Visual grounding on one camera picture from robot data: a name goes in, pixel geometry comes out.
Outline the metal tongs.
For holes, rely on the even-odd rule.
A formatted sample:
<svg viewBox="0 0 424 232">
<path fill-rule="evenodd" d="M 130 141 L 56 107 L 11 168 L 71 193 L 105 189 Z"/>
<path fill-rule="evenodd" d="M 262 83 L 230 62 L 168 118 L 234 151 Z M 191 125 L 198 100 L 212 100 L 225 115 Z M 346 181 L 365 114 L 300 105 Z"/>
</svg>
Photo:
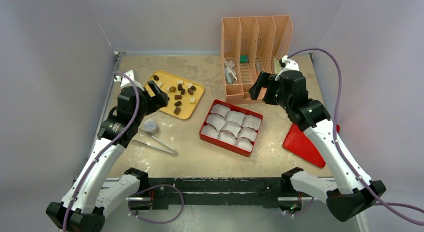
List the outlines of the metal tongs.
<svg viewBox="0 0 424 232">
<path fill-rule="evenodd" d="M 143 137 L 144 139 L 147 138 L 147 142 L 141 141 L 141 140 L 137 139 L 137 137 Z M 153 149 L 155 151 L 171 154 L 171 155 L 174 155 L 174 156 L 176 156 L 178 154 L 178 152 L 175 148 L 171 147 L 167 143 L 163 142 L 162 140 L 158 139 L 154 135 L 148 133 L 147 131 L 145 131 L 141 128 L 138 129 L 137 136 L 134 136 L 131 139 L 131 141 L 140 145 L 140 146 L 143 146 L 143 147 L 146 147 L 146 148 L 149 148 L 149 149 Z"/>
</svg>

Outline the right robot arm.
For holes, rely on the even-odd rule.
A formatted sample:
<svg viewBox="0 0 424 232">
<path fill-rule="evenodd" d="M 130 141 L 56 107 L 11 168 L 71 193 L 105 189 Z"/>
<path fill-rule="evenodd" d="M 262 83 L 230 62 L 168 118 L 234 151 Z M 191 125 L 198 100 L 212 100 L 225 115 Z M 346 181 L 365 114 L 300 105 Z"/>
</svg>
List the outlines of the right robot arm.
<svg viewBox="0 0 424 232">
<path fill-rule="evenodd" d="M 345 222 L 375 204 L 386 187 L 380 180 L 374 181 L 358 165 L 344 144 L 324 105 L 310 99 L 306 78 L 299 71 L 284 71 L 279 75 L 260 72 L 249 89 L 256 100 L 262 89 L 265 104 L 281 106 L 293 124 L 313 143 L 328 165 L 334 182 L 294 168 L 281 176 L 281 190 L 288 196 L 296 192 L 306 193 L 324 202 L 331 214 Z"/>
</svg>

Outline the brown rectangular chocolate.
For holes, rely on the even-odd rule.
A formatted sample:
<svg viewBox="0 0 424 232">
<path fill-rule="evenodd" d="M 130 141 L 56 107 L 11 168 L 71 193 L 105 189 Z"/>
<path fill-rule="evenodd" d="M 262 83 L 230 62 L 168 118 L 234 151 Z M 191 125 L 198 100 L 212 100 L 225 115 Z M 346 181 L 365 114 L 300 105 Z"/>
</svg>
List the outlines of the brown rectangular chocolate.
<svg viewBox="0 0 424 232">
<path fill-rule="evenodd" d="M 175 110 L 173 111 L 173 113 L 175 115 L 179 115 L 180 111 L 181 111 L 181 108 L 180 107 L 176 107 Z"/>
</svg>

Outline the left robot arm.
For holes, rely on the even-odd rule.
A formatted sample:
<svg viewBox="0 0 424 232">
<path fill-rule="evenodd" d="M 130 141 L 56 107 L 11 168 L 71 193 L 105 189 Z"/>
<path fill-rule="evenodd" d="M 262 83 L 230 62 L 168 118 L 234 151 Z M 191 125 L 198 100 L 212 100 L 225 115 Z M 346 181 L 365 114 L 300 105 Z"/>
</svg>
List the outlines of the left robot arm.
<svg viewBox="0 0 424 232">
<path fill-rule="evenodd" d="M 90 157 L 60 202 L 51 202 L 46 214 L 67 232 L 99 232 L 106 218 L 126 197 L 149 191 L 148 175 L 135 168 L 126 170 L 114 185 L 102 189 L 112 167 L 138 133 L 144 116 L 166 107 L 168 95 L 150 80 L 149 89 L 124 79 L 107 118 L 101 123 Z"/>
</svg>

